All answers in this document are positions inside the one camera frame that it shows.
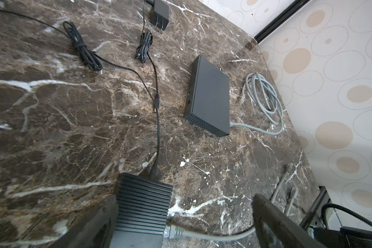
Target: white wall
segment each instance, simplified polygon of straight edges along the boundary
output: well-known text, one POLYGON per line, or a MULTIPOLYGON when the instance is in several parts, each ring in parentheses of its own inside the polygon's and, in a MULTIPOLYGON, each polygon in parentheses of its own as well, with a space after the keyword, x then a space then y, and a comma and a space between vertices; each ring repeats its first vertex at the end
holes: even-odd
POLYGON ((311 0, 259 45, 318 183, 372 220, 372 0, 311 0))
POLYGON ((248 34, 255 36, 293 0, 199 0, 234 23, 248 34))

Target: marble countertop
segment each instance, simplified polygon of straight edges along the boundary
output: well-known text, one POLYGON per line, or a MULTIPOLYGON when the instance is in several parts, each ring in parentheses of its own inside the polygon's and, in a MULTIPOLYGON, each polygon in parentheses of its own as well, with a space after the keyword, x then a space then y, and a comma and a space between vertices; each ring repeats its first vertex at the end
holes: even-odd
MULTIPOLYGON (((301 221, 318 186, 286 111, 278 136, 233 127, 218 138, 183 118, 190 65, 202 54, 230 78, 230 120, 269 128, 256 105, 240 103, 248 73, 273 82, 258 45, 197 0, 165 2, 167 29, 146 27, 154 36, 149 53, 161 94, 160 180, 174 186, 168 222, 214 235, 242 232, 253 222, 253 195, 269 198, 290 163, 297 169, 275 204, 284 210, 298 187, 291 219, 301 221)), ((151 64, 134 59, 141 1, 14 0, 0 1, 0 8, 59 28, 73 21, 90 49, 135 69, 154 89, 151 64)), ((112 192, 119 173, 141 173, 155 146, 152 103, 135 74, 106 64, 102 74, 92 72, 60 33, 0 13, 1 247, 48 246, 112 192)), ((163 245, 258 246, 256 235, 235 242, 165 239, 163 245)))

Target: cable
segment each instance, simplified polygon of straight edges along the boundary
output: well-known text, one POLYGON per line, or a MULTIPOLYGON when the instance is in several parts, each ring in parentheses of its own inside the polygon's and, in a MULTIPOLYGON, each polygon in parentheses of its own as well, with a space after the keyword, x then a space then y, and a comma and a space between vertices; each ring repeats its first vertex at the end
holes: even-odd
POLYGON ((297 196, 298 196, 298 188, 293 188, 291 191, 291 196, 288 202, 288 206, 286 207, 285 212, 284 212, 286 216, 289 215, 289 212, 291 211, 291 208, 292 208, 293 200, 295 200, 297 196))
MULTIPOLYGON (((292 169, 294 169, 294 166, 292 164, 288 165, 285 173, 283 174, 280 182, 278 183, 278 186, 276 187, 276 190, 273 193, 273 196, 271 197, 271 200, 270 200, 271 203, 274 203, 274 201, 276 200, 280 187, 282 186, 284 181, 288 178, 288 175, 292 171, 292 169)), ((240 234, 227 235, 227 236, 216 236, 216 235, 207 235, 207 234, 187 231, 183 227, 179 227, 175 225, 166 226, 165 228, 166 228, 166 231, 164 231, 165 238, 173 239, 173 238, 190 237, 190 238, 206 239, 210 241, 234 241, 234 240, 238 240, 241 238, 245 238, 256 231, 256 228, 252 226, 250 229, 240 234)))
POLYGON ((329 229, 328 222, 327 222, 326 210, 327 210, 327 208, 330 208, 330 207, 337 208, 337 209, 339 209, 343 212, 346 212, 349 215, 352 215, 352 216, 356 217, 357 219, 360 219, 361 221, 364 221, 365 223, 367 223, 368 225, 370 225, 372 227, 372 221, 368 220, 367 218, 364 218, 363 216, 357 214, 356 212, 351 211, 350 209, 345 208, 345 207, 340 206, 340 205, 337 205, 337 204, 327 203, 327 204, 323 205, 322 208, 321 208, 321 219, 324 222, 324 225, 325 225, 326 229, 329 229))
POLYGON ((274 89, 274 87, 269 83, 262 75, 259 73, 251 73, 245 78, 245 84, 242 87, 241 91, 241 103, 244 102, 245 100, 245 88, 247 88, 247 92, 249 97, 251 98, 252 101, 254 101, 262 110, 262 112, 266 115, 266 117, 269 119, 269 121, 277 126, 278 124, 281 125, 281 128, 277 132, 268 132, 265 130, 262 130, 260 128, 257 128, 255 126, 250 126, 244 123, 237 123, 237 122, 230 122, 230 127, 232 126, 243 126, 243 127, 248 127, 249 129, 253 129, 255 131, 259 131, 268 135, 278 135, 283 131, 284 128, 284 123, 283 123, 283 107, 281 105, 280 100, 277 97, 277 92, 274 89), (260 88, 263 93, 263 97, 265 99, 266 106, 263 106, 263 104, 260 102, 258 98, 258 94, 256 92, 256 85, 255 81, 258 80, 258 83, 260 85, 260 88), (277 113, 278 117, 280 118, 279 122, 276 122, 273 120, 273 118, 270 115, 273 115, 277 113))
MULTIPOLYGON (((150 0, 143 0, 143 2, 147 2, 151 5, 153 5, 153 2, 150 1, 150 0)), ((145 28, 145 14, 144 14, 144 12, 143 12, 143 28, 142 28, 142 35, 141 35, 141 45, 137 49, 137 55, 136 56, 140 55, 141 60, 142 60, 143 63, 145 63, 146 57, 148 57, 150 62, 153 65, 155 80, 156 80, 156 94, 155 94, 155 97, 152 96, 152 94, 148 90, 148 87, 146 86, 145 82, 143 81, 142 77, 139 75, 138 72, 136 72, 135 70, 133 70, 131 68, 120 66, 120 65, 117 65, 115 63, 112 63, 112 62, 100 57, 95 52, 89 50, 87 48, 87 46, 84 44, 84 40, 83 40, 81 34, 77 30, 77 28, 76 28, 76 26, 74 25, 73 22, 68 22, 68 21, 63 22, 63 28, 66 31, 66 33, 65 33, 65 32, 57 29, 56 27, 54 27, 54 26, 52 26, 52 25, 50 25, 46 22, 35 19, 33 17, 29 17, 29 16, 26 16, 26 15, 23 15, 23 14, 19 14, 19 13, 7 11, 7 10, 1 10, 1 9, 0 9, 0 12, 16 15, 16 16, 19 16, 19 17, 23 17, 23 18, 27 18, 27 19, 39 22, 41 24, 44 24, 44 25, 62 33, 64 36, 68 37, 72 41, 73 47, 76 50, 77 55, 80 57, 80 60, 84 63, 84 65, 88 66, 94 72, 98 72, 98 71, 102 70, 102 64, 99 61, 99 60, 101 60, 103 62, 108 63, 111 66, 131 71, 139 77, 139 79, 142 81, 146 91, 148 92, 151 100, 153 101, 154 109, 155 109, 156 117, 157 117, 157 155, 156 155, 156 159, 154 161, 153 167, 152 167, 152 169, 150 171, 150 175, 149 175, 149 177, 151 179, 154 179, 156 174, 157 174, 158 158, 159 158, 159 151, 160 151, 160 118, 159 118, 160 98, 159 98, 159 89, 158 89, 158 82, 157 82, 156 66, 154 65, 153 60, 149 56, 149 52, 148 52, 149 46, 153 42, 153 35, 150 32, 147 33, 147 34, 143 33, 143 30, 145 28)))
POLYGON ((101 62, 99 61, 95 52, 89 50, 87 46, 84 44, 83 37, 77 31, 77 28, 74 25, 74 23, 64 21, 62 25, 69 39, 73 42, 73 47, 74 49, 76 49, 77 55, 84 63, 84 65, 88 66, 94 72, 99 72, 100 70, 102 70, 101 62))

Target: coiled ethernet cable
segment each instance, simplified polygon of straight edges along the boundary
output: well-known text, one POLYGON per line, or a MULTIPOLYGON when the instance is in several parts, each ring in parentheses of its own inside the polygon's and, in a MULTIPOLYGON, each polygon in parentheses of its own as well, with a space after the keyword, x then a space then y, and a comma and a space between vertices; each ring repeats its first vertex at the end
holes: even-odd
POLYGON ((277 92, 274 89, 274 87, 269 83, 262 75, 259 73, 250 73, 245 78, 245 84, 242 87, 241 91, 241 103, 245 101, 245 88, 247 89, 248 95, 251 98, 253 102, 255 102, 259 108, 262 110, 262 112, 265 114, 265 116, 268 118, 268 120, 274 125, 278 126, 280 125, 280 130, 277 132, 269 132, 260 128, 257 128, 255 126, 247 125, 244 123, 237 123, 237 122, 230 122, 230 127, 232 126, 243 126, 248 127, 249 129, 259 131, 268 135, 278 135, 280 134, 284 129, 284 123, 283 123, 283 107, 281 105, 280 100, 278 99, 277 92), (263 98, 265 99, 266 106, 263 106, 261 101, 258 98, 258 93, 256 90, 256 80, 258 81, 258 84, 260 86, 260 89, 263 93, 263 98), (279 121, 276 122, 273 120, 272 116, 273 114, 276 114, 279 117, 279 121))

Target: black heatsink case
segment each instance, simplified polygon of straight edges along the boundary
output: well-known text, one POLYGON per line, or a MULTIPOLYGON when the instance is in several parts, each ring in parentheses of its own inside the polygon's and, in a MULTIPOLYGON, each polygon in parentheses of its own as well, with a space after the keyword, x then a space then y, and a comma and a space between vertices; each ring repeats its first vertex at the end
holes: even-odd
POLYGON ((199 55, 192 64, 184 118, 216 136, 230 134, 229 77, 199 55))
POLYGON ((116 186, 119 213, 110 248, 161 248, 172 189, 168 184, 121 174, 116 186))

